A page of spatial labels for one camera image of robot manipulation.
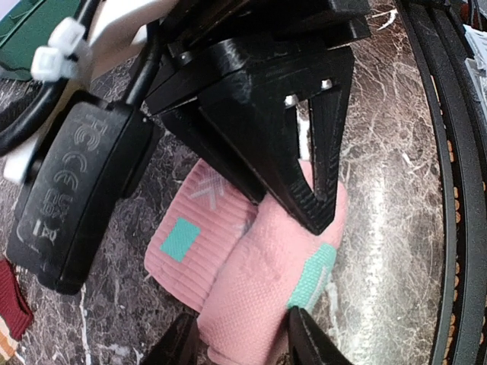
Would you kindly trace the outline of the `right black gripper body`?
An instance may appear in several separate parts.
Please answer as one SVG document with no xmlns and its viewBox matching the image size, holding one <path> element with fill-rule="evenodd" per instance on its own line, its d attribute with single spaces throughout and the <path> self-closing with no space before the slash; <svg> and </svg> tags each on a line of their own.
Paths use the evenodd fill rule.
<svg viewBox="0 0 487 365">
<path fill-rule="evenodd" d="M 370 11 L 367 1 L 180 1 L 161 24 L 161 68 L 147 107 L 162 113 L 310 40 L 330 49 L 369 37 Z"/>
</svg>

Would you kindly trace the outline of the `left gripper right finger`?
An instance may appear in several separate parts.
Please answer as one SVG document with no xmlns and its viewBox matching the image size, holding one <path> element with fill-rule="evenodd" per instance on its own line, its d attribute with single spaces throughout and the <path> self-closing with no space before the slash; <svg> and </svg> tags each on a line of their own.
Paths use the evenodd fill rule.
<svg viewBox="0 0 487 365">
<path fill-rule="evenodd" d="M 290 364 L 352 365 L 305 309 L 290 308 L 287 326 Z"/>
</svg>

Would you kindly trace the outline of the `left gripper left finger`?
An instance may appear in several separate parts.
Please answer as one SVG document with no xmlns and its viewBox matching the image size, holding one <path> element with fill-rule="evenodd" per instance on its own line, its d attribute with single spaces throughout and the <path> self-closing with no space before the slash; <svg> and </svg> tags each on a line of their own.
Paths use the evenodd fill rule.
<svg viewBox="0 0 487 365">
<path fill-rule="evenodd" d="M 152 347 L 141 365 L 189 365 L 197 364 L 199 329 L 196 317 L 180 314 L 159 342 Z"/>
</svg>

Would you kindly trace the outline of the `pink patterned sock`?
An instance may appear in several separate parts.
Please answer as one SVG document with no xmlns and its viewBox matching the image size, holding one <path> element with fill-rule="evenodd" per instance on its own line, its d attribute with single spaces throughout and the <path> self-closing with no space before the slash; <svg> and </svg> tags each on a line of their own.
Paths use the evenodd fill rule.
<svg viewBox="0 0 487 365">
<path fill-rule="evenodd" d="M 271 196 L 253 205 L 200 160 L 148 244 L 145 269 L 198 314 L 217 364 L 271 364 L 283 352 L 290 308 L 312 310 L 335 264 L 348 196 L 313 235 Z"/>
</svg>

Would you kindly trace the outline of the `green compartment tray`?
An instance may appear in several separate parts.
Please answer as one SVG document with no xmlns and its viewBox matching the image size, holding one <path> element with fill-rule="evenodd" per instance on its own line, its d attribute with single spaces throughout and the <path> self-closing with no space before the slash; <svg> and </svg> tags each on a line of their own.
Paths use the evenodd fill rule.
<svg viewBox="0 0 487 365">
<path fill-rule="evenodd" d="M 60 21 L 76 14 L 79 1 L 1 0 L 1 77 L 29 81 L 33 55 Z"/>
</svg>

